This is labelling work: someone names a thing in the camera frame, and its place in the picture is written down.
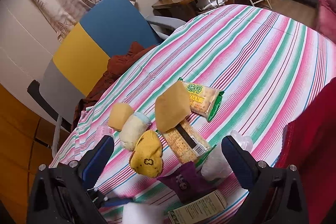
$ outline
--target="white box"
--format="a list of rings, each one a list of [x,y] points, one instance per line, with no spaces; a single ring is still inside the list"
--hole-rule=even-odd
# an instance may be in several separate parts
[[[222,212],[227,202],[219,190],[168,212],[173,224],[194,224]]]

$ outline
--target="yellow chair panel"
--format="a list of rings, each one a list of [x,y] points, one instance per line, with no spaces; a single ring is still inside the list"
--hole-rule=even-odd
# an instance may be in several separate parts
[[[60,72],[85,96],[107,69],[109,56],[77,23],[53,57]]]

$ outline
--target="bed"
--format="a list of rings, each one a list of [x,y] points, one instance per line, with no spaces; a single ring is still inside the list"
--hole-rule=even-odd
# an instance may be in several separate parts
[[[115,102],[129,103],[150,117],[156,129],[154,102],[182,77],[224,91],[211,122],[192,113],[189,123],[213,146],[235,129],[253,140],[252,155],[273,166],[282,147],[283,129],[336,74],[336,45],[305,25],[278,13],[245,5],[227,5],[199,15],[178,28],[161,45],[138,60],[100,98],[82,112],[78,127],[60,148],[50,167],[79,160],[93,148],[98,125],[107,125]],[[162,205],[165,211],[182,204],[156,179],[136,174],[128,165],[131,152],[115,150],[96,187],[112,197]],[[180,163],[164,138],[164,169],[170,174]],[[228,206],[209,223],[222,223],[239,208],[247,191],[234,174],[215,183]],[[122,222],[123,207],[102,208],[109,223]]]

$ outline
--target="brown cloth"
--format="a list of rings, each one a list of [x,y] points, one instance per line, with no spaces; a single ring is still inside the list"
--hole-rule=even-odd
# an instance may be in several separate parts
[[[81,99],[76,106],[75,115],[73,116],[73,122],[71,125],[71,132],[76,128],[78,121],[81,117],[82,110],[86,107],[94,106],[104,92],[123,75],[136,61],[138,61],[148,51],[155,46],[144,48],[138,42],[134,41],[127,54],[114,55],[109,59],[107,64],[107,71],[99,79],[96,85],[85,99]]]

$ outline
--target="yellow sock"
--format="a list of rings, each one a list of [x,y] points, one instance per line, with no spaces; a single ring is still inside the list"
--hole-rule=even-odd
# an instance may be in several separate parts
[[[162,172],[162,144],[153,130],[141,135],[129,159],[130,167],[138,174],[150,178]]]

